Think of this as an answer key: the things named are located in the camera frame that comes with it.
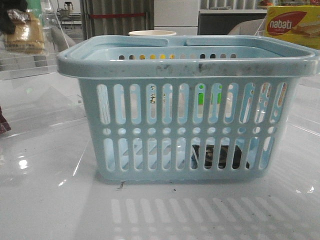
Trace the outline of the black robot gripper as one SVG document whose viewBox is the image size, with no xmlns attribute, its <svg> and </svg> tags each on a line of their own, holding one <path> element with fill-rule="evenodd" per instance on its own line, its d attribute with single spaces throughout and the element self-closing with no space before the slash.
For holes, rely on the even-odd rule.
<svg viewBox="0 0 320 240">
<path fill-rule="evenodd" d="M 0 31 L 5 34 L 14 34 L 16 25 L 8 15 L 8 10 L 25 12 L 28 8 L 26 0 L 1 0 L 0 1 Z"/>
</svg>

